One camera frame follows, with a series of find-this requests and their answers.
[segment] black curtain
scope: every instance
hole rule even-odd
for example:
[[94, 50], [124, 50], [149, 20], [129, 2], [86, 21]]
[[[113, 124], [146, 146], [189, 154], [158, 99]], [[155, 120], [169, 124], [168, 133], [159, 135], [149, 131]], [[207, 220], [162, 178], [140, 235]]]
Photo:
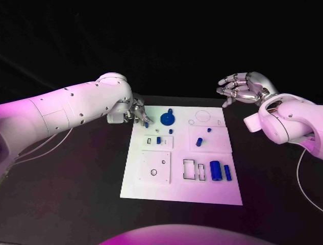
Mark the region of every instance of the black curtain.
[[116, 3], [0, 2], [0, 103], [111, 71], [140, 94], [220, 98], [218, 80], [259, 71], [323, 104], [323, 5]]

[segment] dark table surface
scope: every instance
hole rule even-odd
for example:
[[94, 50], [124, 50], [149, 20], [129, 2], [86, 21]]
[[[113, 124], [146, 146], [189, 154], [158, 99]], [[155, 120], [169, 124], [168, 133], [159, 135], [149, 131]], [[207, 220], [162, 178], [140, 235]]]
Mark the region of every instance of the dark table surface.
[[[221, 107], [224, 100], [145, 96], [148, 105]], [[97, 245], [161, 224], [223, 228], [276, 244], [323, 243], [323, 213], [305, 199], [303, 148], [250, 133], [256, 105], [224, 109], [244, 206], [120, 198], [133, 124], [106, 117], [77, 127], [42, 158], [16, 165], [0, 187], [0, 242]], [[44, 152], [60, 142], [64, 133]], [[305, 191], [323, 208], [323, 161], [305, 154]]]

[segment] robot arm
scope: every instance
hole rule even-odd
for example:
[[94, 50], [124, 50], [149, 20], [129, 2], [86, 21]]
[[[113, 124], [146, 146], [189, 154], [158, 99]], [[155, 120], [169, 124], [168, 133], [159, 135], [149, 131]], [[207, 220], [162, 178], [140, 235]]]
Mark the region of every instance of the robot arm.
[[0, 105], [0, 176], [24, 149], [39, 140], [107, 115], [109, 123], [129, 119], [152, 123], [143, 100], [127, 79], [104, 74], [96, 82], [58, 89]]
[[259, 113], [244, 119], [250, 131], [263, 130], [277, 144], [296, 143], [323, 159], [323, 106], [292, 94], [279, 94], [270, 80], [257, 72], [235, 74], [220, 85], [227, 82], [217, 90], [228, 96], [224, 107], [237, 100], [260, 106]]

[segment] cable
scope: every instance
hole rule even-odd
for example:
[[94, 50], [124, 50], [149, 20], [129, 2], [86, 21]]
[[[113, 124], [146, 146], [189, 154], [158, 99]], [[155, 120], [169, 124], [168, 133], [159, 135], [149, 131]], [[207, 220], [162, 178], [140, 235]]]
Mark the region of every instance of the cable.
[[39, 156], [37, 156], [37, 157], [34, 157], [34, 158], [29, 158], [29, 159], [21, 161], [21, 162], [13, 163], [11, 166], [15, 166], [16, 164], [19, 164], [19, 163], [22, 163], [22, 162], [26, 162], [26, 161], [29, 161], [29, 160], [34, 160], [34, 159], [42, 157], [44, 155], [49, 154], [49, 153], [60, 147], [60, 145], [62, 144], [62, 142], [64, 142], [64, 140], [67, 139], [67, 137], [68, 137], [71, 131], [73, 131], [73, 128], [71, 128], [71, 130], [70, 130], [67, 136], [65, 136], [64, 139], [61, 140], [60, 144], [58, 144], [58, 145], [57, 145], [57, 146], [55, 146], [47, 153], [44, 153], [42, 155], [39, 155]]
[[18, 160], [19, 158], [28, 156], [31, 153], [34, 153], [54, 138], [55, 138], [57, 134], [51, 136], [51, 138], [29, 152], [26, 152], [24, 155], [21, 155], [15, 160]]
[[300, 187], [300, 190], [302, 190], [302, 193], [306, 197], [306, 199], [310, 201], [310, 203], [313, 204], [313, 206], [323, 212], [323, 209], [315, 204], [315, 202], [310, 200], [309, 196], [306, 195], [305, 191], [303, 191], [303, 187], [302, 187], [302, 184], [300, 184], [300, 179], [299, 179], [299, 167], [300, 167], [300, 163], [302, 163], [302, 159], [303, 159], [303, 154], [302, 154], [302, 157], [300, 157], [300, 160], [299, 160], [299, 164], [297, 164], [297, 169], [296, 169], [296, 177], [297, 177], [297, 183], [299, 183], [299, 187]]

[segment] blue object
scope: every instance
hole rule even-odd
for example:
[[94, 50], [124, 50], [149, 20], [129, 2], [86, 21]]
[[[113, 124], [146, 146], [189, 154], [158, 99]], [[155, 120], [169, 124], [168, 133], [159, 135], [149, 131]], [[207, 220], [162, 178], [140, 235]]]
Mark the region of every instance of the blue object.
[[201, 146], [202, 145], [202, 141], [204, 141], [204, 139], [202, 138], [198, 138], [197, 146]]
[[223, 180], [223, 170], [220, 161], [211, 162], [211, 179], [214, 181]]
[[166, 126], [173, 125], [175, 116], [172, 115], [172, 109], [169, 109], [168, 113], [162, 114], [161, 121], [162, 121], [162, 124], [165, 124]]
[[231, 174], [230, 174], [230, 166], [225, 165], [224, 169], [225, 169], [227, 180], [231, 181], [233, 179], [231, 179]]

